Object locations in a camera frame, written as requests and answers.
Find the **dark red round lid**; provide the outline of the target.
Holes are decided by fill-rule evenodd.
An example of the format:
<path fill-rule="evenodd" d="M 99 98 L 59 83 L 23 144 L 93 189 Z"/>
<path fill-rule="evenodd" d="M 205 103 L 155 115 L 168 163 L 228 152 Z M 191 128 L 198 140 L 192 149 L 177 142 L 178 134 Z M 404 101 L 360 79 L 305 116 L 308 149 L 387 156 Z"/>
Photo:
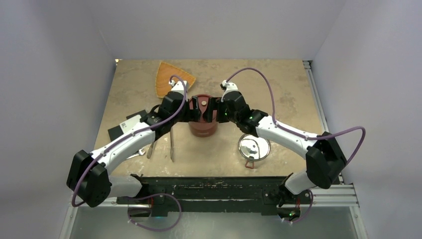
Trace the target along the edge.
<path fill-rule="evenodd" d="M 203 112 L 205 111 L 205 109 L 206 109 L 206 107 L 207 107 L 208 99 L 209 99 L 210 97 L 212 97 L 212 96 L 211 96 L 211 95 L 208 95 L 208 94 L 198 94 L 198 95 L 196 95 L 196 96 L 198 97 L 198 100 L 199 100 L 199 107 L 200 107 L 201 112 L 202 112 L 202 115 L 201 115 L 201 119 L 200 119 L 200 121 L 205 121 L 205 120 L 203 119 Z"/>

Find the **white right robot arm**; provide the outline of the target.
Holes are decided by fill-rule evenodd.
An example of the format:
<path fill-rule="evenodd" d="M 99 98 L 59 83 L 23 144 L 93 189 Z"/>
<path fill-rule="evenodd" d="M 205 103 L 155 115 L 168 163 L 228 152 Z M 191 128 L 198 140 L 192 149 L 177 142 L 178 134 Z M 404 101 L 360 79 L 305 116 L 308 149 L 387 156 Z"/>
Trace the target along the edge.
<path fill-rule="evenodd" d="M 308 133 L 274 121 L 266 112 L 251 109 L 238 91 L 210 98 L 202 117 L 207 122 L 230 121 L 241 132 L 275 142 L 306 161 L 305 170 L 293 173 L 282 183 L 279 195 L 284 202 L 290 203 L 314 187 L 330 188 L 346 167 L 346 158 L 332 134 Z"/>

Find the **steel food tongs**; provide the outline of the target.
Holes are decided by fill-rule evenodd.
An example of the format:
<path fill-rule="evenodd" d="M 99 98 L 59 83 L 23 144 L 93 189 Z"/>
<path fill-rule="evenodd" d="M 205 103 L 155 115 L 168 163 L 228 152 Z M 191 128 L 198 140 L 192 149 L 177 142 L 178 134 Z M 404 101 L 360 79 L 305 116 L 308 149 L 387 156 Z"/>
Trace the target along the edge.
<path fill-rule="evenodd" d="M 173 133 L 172 129 L 170 129 L 169 139 L 170 139 L 170 159 L 171 159 L 172 162 L 175 162 L 175 158 L 174 158 L 174 133 Z M 151 145 L 149 146 L 147 154 L 146 154 L 147 159 L 151 158 L 152 153 L 154 151 L 155 144 L 156 144 L 156 141 L 152 142 Z"/>

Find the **glass lid with red clasp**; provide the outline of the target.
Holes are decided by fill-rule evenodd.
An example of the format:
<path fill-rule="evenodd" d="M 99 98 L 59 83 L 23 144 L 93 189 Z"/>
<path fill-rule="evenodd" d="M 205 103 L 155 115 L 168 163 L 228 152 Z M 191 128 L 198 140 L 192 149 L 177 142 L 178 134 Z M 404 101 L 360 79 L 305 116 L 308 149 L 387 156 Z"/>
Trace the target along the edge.
<path fill-rule="evenodd" d="M 238 141 L 238 151 L 246 160 L 245 168 L 254 169 L 255 162 L 262 161 L 269 155 L 271 143 L 267 139 L 244 134 Z"/>

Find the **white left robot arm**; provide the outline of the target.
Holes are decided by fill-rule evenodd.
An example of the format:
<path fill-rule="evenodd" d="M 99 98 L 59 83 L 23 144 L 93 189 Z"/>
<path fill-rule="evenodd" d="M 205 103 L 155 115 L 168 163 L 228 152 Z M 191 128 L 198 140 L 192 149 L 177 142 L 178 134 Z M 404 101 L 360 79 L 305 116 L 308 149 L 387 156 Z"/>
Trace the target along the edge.
<path fill-rule="evenodd" d="M 82 199 L 90 207 L 101 204 L 109 195 L 113 183 L 109 175 L 137 150 L 167 134 L 178 122 L 199 121 L 201 101 L 171 91 L 126 133 L 111 143 L 90 153 L 80 150 L 72 160 L 66 185 L 73 191 L 72 206 Z"/>

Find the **dark red steel lunch pot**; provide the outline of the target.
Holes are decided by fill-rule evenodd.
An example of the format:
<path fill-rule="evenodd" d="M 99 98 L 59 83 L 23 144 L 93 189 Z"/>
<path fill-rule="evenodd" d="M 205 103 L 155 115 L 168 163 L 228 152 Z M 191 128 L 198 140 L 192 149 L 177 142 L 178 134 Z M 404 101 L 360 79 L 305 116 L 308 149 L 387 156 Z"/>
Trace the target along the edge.
<path fill-rule="evenodd" d="M 217 127 L 212 128 L 190 128 L 191 133 L 196 137 L 209 137 L 215 134 Z"/>

